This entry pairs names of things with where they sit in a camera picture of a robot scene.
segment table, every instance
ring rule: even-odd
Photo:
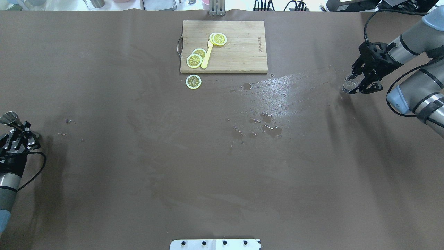
[[[0,249],[222,237],[260,238],[263,250],[439,249],[442,138],[391,113],[384,91],[341,91],[367,17],[2,13],[0,107],[41,134],[48,164],[18,193]],[[188,89],[176,54],[183,20],[264,20],[269,73],[202,74]],[[418,20],[379,14],[370,40],[390,42]],[[23,181],[40,163],[28,158]]]

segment blue joint cap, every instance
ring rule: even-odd
[[[399,86],[388,93],[387,100],[400,113],[407,114],[408,112],[410,112],[410,109],[408,108],[407,102],[405,101]]]
[[[0,210],[0,233],[3,233],[10,217],[11,212],[9,212],[8,210]]]
[[[444,31],[444,5],[423,16],[422,21],[434,29]]]

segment white bracket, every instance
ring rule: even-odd
[[[260,239],[173,240],[170,250],[261,250]]]
[[[225,16],[225,0],[210,0],[210,16]]]

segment gray table surface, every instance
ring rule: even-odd
[[[441,249],[442,138],[391,113],[385,91],[340,90],[367,17],[1,12],[1,112],[30,121],[48,164],[19,192],[0,248],[249,237],[264,250]],[[188,89],[176,54],[183,20],[264,20],[269,73],[202,74]],[[418,20],[382,13],[370,40],[390,42]],[[40,163],[29,157],[24,181]]]

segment cutting board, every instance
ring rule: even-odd
[[[206,69],[186,64],[196,48],[208,50],[211,33],[227,37],[224,46],[214,46]],[[264,21],[184,21],[182,73],[267,73],[267,47]]]

